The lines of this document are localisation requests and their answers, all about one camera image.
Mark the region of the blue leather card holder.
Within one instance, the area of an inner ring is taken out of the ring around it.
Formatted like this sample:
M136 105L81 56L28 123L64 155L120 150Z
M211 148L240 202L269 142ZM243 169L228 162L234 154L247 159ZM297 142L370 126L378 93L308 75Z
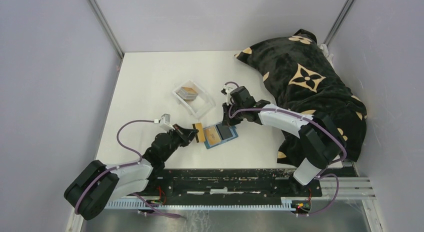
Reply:
M229 139L226 139L226 140L221 140L221 142L218 144L218 145L215 145L215 146L213 146L213 147L207 147L206 146L206 144L205 144L205 142L204 142L204 145L205 145L205 147L207 148L207 149L211 149L211 148L214 148L214 147L217 147L217 146L219 146L219 145L222 145L222 144L224 144L224 143L226 143L226 142L229 142L229 141L231 141L231 140L233 140L233 139L236 139L237 137L238 137L238 133L237 133L237 131L236 131L236 127L235 126L229 126L230 128L231 128L231 130L232 130L232 134L233 134L233 137L232 138L229 138Z

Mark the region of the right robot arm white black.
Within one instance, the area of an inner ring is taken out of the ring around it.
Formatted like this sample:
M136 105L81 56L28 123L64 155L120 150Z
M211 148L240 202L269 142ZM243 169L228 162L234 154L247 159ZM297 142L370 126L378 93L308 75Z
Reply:
M222 105L223 125L235 126L246 120L277 128L299 139L305 158L288 183L293 195L302 196L309 190L309 183L329 165L347 157L346 141L327 114L302 114L267 100L256 101L244 86L231 82L223 85L221 93L226 96Z

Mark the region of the gold VIP card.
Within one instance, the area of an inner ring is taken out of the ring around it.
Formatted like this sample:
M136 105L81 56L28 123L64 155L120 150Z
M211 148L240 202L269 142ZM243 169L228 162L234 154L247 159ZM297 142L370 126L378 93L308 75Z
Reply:
M203 130L205 135L205 145L208 148L218 145L222 139L220 134L215 126L207 127Z

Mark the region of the gold card with black stripe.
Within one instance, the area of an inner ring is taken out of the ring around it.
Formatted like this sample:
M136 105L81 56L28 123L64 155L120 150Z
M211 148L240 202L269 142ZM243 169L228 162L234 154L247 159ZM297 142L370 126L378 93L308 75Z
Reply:
M193 129L197 130L195 140L197 143L204 143L206 141L203 125L201 122L193 123Z

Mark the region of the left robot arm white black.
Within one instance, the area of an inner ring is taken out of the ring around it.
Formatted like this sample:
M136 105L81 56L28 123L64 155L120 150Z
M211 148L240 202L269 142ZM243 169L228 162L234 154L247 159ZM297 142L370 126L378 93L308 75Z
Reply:
M169 131L157 134L151 146L135 161L106 165L93 160L67 187L63 196L75 214L89 221L109 202L137 192L152 195L158 187L155 178L165 168L165 162L178 148L188 146L198 133L196 128L174 124Z

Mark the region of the clear plastic tray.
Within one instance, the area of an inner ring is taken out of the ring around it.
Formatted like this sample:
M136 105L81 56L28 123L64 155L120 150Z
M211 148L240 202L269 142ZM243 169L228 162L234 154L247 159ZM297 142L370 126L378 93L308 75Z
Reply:
M198 93L198 96L195 100L183 100L176 94L178 89L181 87L193 88ZM189 115L199 120L205 117L216 107L215 100L211 97L211 95L200 84L191 79L176 86L171 90L171 93L175 97L176 102L179 105L182 105Z

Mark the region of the black blanket with beige flowers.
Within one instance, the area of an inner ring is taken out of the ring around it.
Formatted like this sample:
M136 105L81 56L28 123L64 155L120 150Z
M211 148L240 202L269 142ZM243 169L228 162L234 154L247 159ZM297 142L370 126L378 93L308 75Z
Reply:
M253 44L235 55L262 75L278 107L304 115L329 115L346 143L346 158L357 162L367 132L367 109L336 74L317 44L300 29L291 36Z

